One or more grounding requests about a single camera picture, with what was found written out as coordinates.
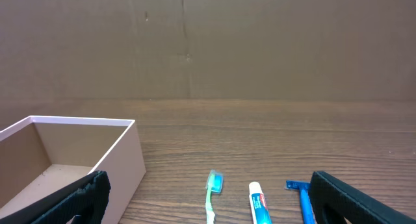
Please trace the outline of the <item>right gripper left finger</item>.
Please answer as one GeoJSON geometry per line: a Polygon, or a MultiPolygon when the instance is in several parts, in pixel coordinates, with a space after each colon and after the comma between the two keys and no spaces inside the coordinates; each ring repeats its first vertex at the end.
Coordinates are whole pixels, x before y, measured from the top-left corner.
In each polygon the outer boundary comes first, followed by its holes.
{"type": "Polygon", "coordinates": [[[100,224],[111,190],[106,171],[94,171],[45,198],[1,218],[1,224],[100,224]]]}

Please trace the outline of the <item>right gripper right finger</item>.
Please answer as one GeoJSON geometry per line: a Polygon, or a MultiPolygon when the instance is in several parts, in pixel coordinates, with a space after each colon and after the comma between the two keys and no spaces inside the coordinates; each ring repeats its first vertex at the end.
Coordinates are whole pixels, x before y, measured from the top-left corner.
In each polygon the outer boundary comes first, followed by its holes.
{"type": "Polygon", "coordinates": [[[415,220],[325,171],[312,175],[309,198],[318,224],[415,224],[415,220]]]}

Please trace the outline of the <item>blue disposable razor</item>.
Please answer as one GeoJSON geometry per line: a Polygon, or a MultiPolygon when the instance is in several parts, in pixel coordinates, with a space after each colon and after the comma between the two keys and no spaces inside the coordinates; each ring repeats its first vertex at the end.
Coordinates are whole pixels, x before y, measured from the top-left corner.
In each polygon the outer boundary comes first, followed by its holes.
{"type": "Polygon", "coordinates": [[[287,190],[297,190],[300,192],[300,206],[304,224],[314,224],[314,214],[309,198],[308,190],[310,183],[295,180],[287,180],[285,188],[287,190]]]}

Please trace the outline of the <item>white teal toothpaste tube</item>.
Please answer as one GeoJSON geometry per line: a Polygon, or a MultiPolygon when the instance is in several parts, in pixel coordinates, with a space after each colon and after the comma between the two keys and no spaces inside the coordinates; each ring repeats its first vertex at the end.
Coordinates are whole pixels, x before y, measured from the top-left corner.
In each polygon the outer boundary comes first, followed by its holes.
{"type": "Polygon", "coordinates": [[[265,195],[258,182],[249,183],[249,198],[253,224],[272,224],[265,195]]]}

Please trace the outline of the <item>green white toothbrush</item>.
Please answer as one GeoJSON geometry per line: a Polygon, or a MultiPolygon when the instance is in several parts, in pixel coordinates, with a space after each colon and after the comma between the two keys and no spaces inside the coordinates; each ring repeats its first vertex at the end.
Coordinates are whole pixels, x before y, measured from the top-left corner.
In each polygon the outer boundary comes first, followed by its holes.
{"type": "Polygon", "coordinates": [[[213,210],[211,196],[213,193],[220,194],[222,192],[223,183],[224,183],[223,174],[212,169],[209,173],[206,186],[205,186],[207,190],[207,193],[205,196],[205,213],[206,213],[207,224],[215,223],[215,212],[213,210]]]}

